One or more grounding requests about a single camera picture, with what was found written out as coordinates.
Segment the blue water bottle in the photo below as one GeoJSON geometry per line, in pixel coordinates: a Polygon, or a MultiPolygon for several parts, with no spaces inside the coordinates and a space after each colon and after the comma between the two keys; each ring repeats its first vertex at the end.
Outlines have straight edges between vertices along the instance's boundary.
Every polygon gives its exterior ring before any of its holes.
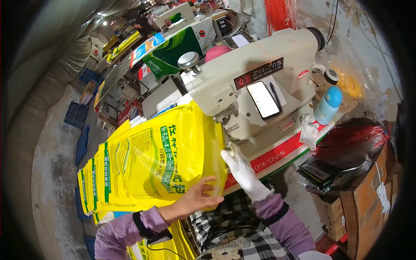
{"type": "Polygon", "coordinates": [[[339,105],[342,102],[342,93],[336,86],[328,88],[325,95],[319,101],[318,106],[315,109],[314,116],[316,121],[321,125],[327,125],[336,112],[339,105]]]}

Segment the black wristband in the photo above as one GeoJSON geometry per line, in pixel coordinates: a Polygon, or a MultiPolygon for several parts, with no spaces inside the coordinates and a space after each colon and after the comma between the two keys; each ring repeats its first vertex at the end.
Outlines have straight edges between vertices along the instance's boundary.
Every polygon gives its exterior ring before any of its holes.
{"type": "Polygon", "coordinates": [[[268,219],[263,220],[263,223],[266,226],[270,226],[271,224],[278,222],[289,210],[289,205],[286,202],[283,202],[283,207],[273,216],[268,219]]]}
{"type": "Polygon", "coordinates": [[[136,227],[140,231],[140,235],[142,235],[146,238],[151,238],[151,237],[153,237],[154,234],[150,229],[148,229],[144,226],[143,222],[140,219],[140,212],[142,212],[142,210],[139,211],[139,212],[133,213],[134,224],[136,224],[136,227]]]}

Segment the zh-70s label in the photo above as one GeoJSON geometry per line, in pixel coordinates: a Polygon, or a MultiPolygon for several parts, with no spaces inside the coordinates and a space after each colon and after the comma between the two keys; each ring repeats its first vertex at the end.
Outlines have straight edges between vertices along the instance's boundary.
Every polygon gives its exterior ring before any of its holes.
{"type": "Polygon", "coordinates": [[[256,80],[267,77],[276,71],[283,69],[283,57],[275,59],[271,63],[266,63],[256,69],[250,70],[249,72],[234,79],[235,87],[241,89],[256,80]]]}

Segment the stacked bags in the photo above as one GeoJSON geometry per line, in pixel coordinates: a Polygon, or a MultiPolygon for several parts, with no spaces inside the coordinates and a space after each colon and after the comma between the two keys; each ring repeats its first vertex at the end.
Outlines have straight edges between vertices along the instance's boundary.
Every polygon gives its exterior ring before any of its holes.
{"type": "Polygon", "coordinates": [[[134,42],[140,33],[136,31],[134,34],[130,35],[127,39],[125,39],[119,46],[115,47],[111,55],[107,57],[107,63],[111,63],[123,50],[125,50],[132,42],[134,42]]]}
{"type": "Polygon", "coordinates": [[[78,172],[82,207],[96,225],[178,200],[203,176],[216,175],[222,194],[222,128],[194,101],[130,128],[123,123],[78,172]]]}

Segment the metal knob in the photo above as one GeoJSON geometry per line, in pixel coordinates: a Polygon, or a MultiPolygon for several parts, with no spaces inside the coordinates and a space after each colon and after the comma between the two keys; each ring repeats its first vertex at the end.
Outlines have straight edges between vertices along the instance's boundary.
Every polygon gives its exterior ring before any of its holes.
{"type": "Polygon", "coordinates": [[[197,52],[187,52],[178,59],[178,67],[180,69],[191,69],[195,74],[199,74],[196,65],[199,62],[199,54],[197,52]]]}

